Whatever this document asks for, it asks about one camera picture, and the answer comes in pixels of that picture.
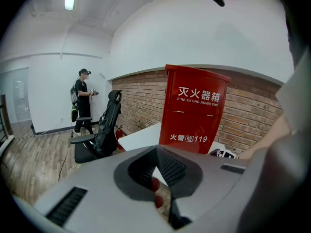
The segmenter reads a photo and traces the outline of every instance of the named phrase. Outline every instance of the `white table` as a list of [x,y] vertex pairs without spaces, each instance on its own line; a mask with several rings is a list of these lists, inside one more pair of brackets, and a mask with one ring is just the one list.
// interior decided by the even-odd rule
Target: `white table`
[[[125,151],[131,151],[143,147],[153,146],[159,144],[161,132],[161,123],[157,123],[153,126],[145,128],[143,130],[137,131],[135,133],[129,134],[128,136],[119,139],[119,143],[124,148]],[[225,150],[225,146],[219,142],[213,142],[208,152],[214,149]],[[166,182],[163,179],[159,169],[155,168],[153,173],[157,179],[159,179],[165,185]]]

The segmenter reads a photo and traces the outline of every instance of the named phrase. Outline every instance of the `finger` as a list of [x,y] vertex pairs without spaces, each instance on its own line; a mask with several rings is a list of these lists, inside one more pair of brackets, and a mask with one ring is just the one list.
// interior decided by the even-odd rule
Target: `finger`
[[151,178],[151,190],[156,192],[160,188],[160,181],[157,178]]
[[160,208],[164,204],[164,199],[161,196],[155,196],[155,206],[156,208]]

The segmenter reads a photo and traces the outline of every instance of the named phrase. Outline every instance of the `brick wall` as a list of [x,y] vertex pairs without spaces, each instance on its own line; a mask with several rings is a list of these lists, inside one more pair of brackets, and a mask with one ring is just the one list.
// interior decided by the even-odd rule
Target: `brick wall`
[[[208,69],[232,79],[228,84],[224,113],[215,141],[241,153],[258,142],[282,114],[275,98],[279,85],[233,71]],[[162,120],[166,71],[130,75],[112,81],[112,89],[121,89],[122,107],[117,125],[127,134]]]

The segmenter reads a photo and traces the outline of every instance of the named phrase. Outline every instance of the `railing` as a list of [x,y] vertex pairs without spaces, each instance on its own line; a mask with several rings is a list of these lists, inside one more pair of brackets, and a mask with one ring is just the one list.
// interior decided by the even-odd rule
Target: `railing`
[[5,142],[7,139],[10,138],[11,135],[13,135],[13,131],[11,128],[8,111],[6,108],[5,95],[1,95],[0,96],[0,143]]

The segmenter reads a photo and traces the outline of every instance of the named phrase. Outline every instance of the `red box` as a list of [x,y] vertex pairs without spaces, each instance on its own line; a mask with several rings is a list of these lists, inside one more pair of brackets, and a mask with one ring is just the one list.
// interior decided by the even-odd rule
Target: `red box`
[[160,144],[207,154],[222,118],[230,78],[213,72],[166,65],[168,83]]

